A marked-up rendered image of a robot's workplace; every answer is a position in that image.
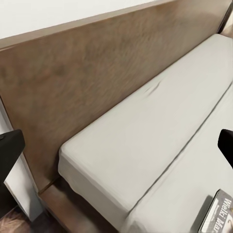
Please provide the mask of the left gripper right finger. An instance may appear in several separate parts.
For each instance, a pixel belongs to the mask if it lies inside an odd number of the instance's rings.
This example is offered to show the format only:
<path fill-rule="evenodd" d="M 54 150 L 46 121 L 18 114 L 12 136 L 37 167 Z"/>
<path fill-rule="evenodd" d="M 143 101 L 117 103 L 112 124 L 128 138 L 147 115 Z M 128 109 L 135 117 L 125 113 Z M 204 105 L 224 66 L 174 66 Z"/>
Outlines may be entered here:
<path fill-rule="evenodd" d="M 233 168 L 233 131 L 222 129 L 217 145 Z"/>

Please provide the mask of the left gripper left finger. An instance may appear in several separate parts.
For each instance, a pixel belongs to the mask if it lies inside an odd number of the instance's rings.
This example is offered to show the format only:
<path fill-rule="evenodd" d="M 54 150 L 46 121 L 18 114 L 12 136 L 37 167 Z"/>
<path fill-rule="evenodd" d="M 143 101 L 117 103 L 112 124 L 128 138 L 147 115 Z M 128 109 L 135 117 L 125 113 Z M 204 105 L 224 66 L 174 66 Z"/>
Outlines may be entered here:
<path fill-rule="evenodd" d="M 0 188 L 24 149 L 22 130 L 0 134 Z"/>

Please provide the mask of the hardback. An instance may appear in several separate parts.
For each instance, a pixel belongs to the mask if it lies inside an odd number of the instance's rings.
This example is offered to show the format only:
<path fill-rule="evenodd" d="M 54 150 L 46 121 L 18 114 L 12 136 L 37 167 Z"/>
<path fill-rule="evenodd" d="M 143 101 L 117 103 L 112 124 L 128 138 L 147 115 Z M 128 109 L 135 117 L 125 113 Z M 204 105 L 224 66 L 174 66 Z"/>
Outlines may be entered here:
<path fill-rule="evenodd" d="M 233 197 L 219 189 L 197 233 L 233 233 Z"/>

